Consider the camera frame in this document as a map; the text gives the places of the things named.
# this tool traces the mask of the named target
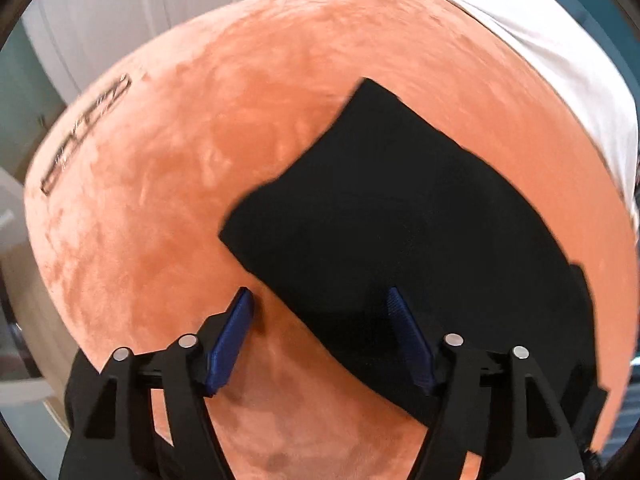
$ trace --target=white sheet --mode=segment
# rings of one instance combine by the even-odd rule
[[[500,37],[556,90],[596,145],[632,219],[636,104],[618,69],[555,0],[449,0]]]

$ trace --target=round metal bolt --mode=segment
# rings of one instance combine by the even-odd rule
[[[513,355],[515,355],[518,359],[526,359],[529,357],[529,350],[524,348],[524,346],[516,346],[513,348]]]
[[[192,346],[195,346],[197,342],[198,338],[193,334],[185,334],[180,339],[178,339],[178,345],[180,345],[182,348],[191,348]]]
[[[462,346],[462,343],[465,342],[462,336],[458,334],[447,334],[444,336],[444,341],[449,346]]]
[[[116,361],[124,361],[124,359],[126,359],[127,357],[129,357],[129,349],[128,348],[118,348],[114,353],[113,353],[113,358],[116,359]]]

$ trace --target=teal wall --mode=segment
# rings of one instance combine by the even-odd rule
[[[64,107],[18,22],[0,50],[0,167],[22,180],[34,149]]]

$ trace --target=white fabric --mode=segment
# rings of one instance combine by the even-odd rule
[[[600,150],[638,236],[636,104],[595,40],[555,0],[449,0],[520,54]]]

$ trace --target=folded black fabric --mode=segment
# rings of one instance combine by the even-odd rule
[[[559,399],[577,367],[595,382],[588,293],[543,220],[371,80],[311,149],[239,203],[220,239],[344,367],[425,424],[439,399],[425,400],[399,353],[391,286],[478,348],[526,346]]]

